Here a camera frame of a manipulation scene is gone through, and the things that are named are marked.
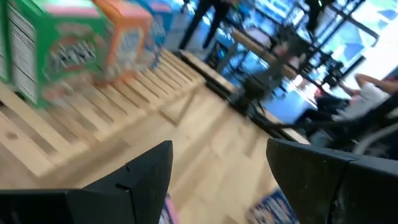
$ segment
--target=stacked boxes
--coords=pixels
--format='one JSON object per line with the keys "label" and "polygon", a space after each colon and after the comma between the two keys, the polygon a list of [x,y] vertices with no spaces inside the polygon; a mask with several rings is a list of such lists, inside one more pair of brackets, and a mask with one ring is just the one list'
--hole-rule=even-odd
{"label": "stacked boxes", "polygon": [[96,1],[97,6],[109,19],[110,43],[104,81],[113,82],[131,78],[154,61],[154,54],[145,51],[146,39],[150,38],[152,15],[138,4],[118,0]]}
{"label": "stacked boxes", "polygon": [[15,86],[36,107],[84,88],[98,73],[106,18],[90,0],[9,0]]}
{"label": "stacked boxes", "polygon": [[7,18],[7,1],[0,2],[0,79],[4,83],[12,82],[10,71],[10,45]]}
{"label": "stacked boxes", "polygon": [[169,32],[172,22],[173,14],[171,7],[164,3],[155,0],[138,0],[137,1],[143,8],[148,10],[154,17],[154,23],[150,30],[151,39],[147,39],[146,51],[155,54],[155,61],[151,67],[155,67],[162,46],[166,41],[167,33]]}

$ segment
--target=wooden floor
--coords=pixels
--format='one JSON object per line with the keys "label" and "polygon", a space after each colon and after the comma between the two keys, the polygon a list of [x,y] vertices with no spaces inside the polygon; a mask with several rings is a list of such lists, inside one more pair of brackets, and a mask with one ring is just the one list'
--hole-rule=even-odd
{"label": "wooden floor", "polygon": [[[176,113],[179,106],[168,112]],[[210,90],[203,90],[179,127],[153,115],[124,133],[111,152],[93,155],[93,162],[72,175],[37,181],[0,149],[0,188],[84,187],[171,139],[174,164],[169,192],[181,224],[246,223],[247,209],[277,187],[266,161],[268,138]]]}

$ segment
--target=blue printed paper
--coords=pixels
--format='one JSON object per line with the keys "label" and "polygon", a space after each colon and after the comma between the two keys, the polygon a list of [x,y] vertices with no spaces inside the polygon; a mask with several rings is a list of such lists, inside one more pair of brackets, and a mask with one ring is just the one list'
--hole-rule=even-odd
{"label": "blue printed paper", "polygon": [[248,213],[251,224],[299,224],[281,190],[264,197]]}

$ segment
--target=wooden pallet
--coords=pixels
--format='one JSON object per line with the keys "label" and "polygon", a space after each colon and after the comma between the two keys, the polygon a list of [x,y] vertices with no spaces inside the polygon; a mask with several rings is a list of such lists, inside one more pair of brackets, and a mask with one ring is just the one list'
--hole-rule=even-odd
{"label": "wooden pallet", "polygon": [[229,91],[234,92],[236,90],[236,87],[230,83],[227,79],[222,77],[218,72],[213,70],[210,66],[207,64],[203,63],[199,58],[191,54],[190,52],[187,51],[181,51],[181,54],[186,56],[192,63],[194,63],[198,68],[200,68],[202,71],[206,72],[209,74],[209,76],[213,77],[215,80],[217,80],[220,84],[222,84],[224,87],[226,87]]}
{"label": "wooden pallet", "polygon": [[0,143],[36,177],[43,177],[79,155],[95,156],[99,145],[191,94],[177,119],[162,113],[178,124],[204,83],[197,72],[165,50],[157,68],[139,73],[128,83],[96,88],[62,108],[32,109],[0,84],[0,100],[13,112],[11,117],[0,112]]}

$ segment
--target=green box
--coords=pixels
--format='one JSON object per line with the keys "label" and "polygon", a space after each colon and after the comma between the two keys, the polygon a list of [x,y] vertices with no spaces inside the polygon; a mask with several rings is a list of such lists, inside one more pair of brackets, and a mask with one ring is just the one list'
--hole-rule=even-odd
{"label": "green box", "polygon": [[98,73],[106,18],[91,0],[8,0],[8,18],[15,86],[36,108]]}
{"label": "green box", "polygon": [[0,1],[0,81],[11,84],[11,58],[10,58],[7,2]]}

